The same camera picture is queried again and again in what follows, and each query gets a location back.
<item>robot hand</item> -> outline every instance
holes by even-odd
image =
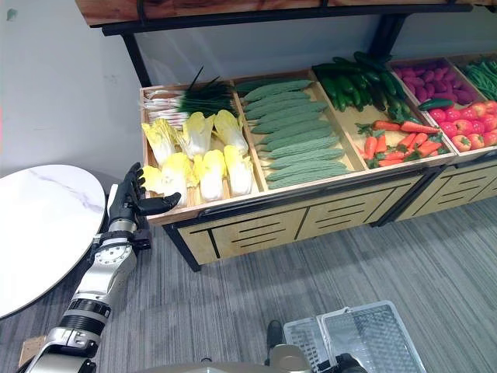
[[[109,230],[96,235],[91,267],[86,271],[58,327],[21,372],[93,373],[94,357],[116,298],[136,265],[135,250],[150,247],[147,215],[161,214],[178,204],[180,193],[144,199],[145,182],[135,163],[115,189],[109,207]]]

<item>marble tabletop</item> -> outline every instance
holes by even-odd
[[[0,179],[0,318],[38,299],[85,255],[105,194],[73,166],[24,169]]]

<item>tomato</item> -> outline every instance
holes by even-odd
[[[497,145],[497,134],[495,132],[487,132],[483,135],[485,146]]]
[[[461,112],[458,109],[454,109],[453,107],[450,107],[449,109],[445,110],[445,120],[448,122],[454,122],[455,120],[458,120],[461,118]]]
[[[438,123],[445,122],[445,111],[442,109],[431,109],[428,110],[428,114]]]
[[[483,117],[487,113],[487,106],[484,103],[474,103],[470,108],[476,111],[478,117]]]
[[[479,120],[473,120],[473,132],[476,134],[484,134],[485,133],[485,125]]]
[[[473,124],[469,120],[458,119],[454,122],[457,127],[457,134],[463,134],[464,136],[474,133]]]
[[[449,138],[453,138],[457,134],[457,127],[452,122],[443,122],[443,123],[440,123],[440,128],[442,128],[442,131]]]
[[[471,142],[469,141],[469,138],[463,136],[462,134],[454,136],[450,140],[453,142],[459,152],[467,152],[469,149],[471,149]]]
[[[491,114],[485,114],[481,117],[481,122],[485,126],[485,132],[490,132],[497,128],[497,117]]]
[[[461,109],[461,119],[475,120],[478,118],[478,113],[471,106],[465,109]]]
[[[471,142],[471,150],[481,149],[485,147],[483,136],[481,136],[480,134],[469,134],[467,138]]]
[[[489,100],[484,104],[487,108],[487,114],[497,114],[497,102]]]

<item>black shoe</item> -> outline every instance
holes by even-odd
[[[267,326],[267,350],[269,351],[278,344],[283,343],[283,327],[281,322],[273,320]]]

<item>striped carpet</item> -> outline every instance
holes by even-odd
[[[160,228],[106,331],[100,372],[199,361],[262,362],[266,324],[391,300],[428,372],[497,371],[497,198],[362,226],[204,266],[193,273]],[[0,367],[46,333],[81,276],[0,322]]]

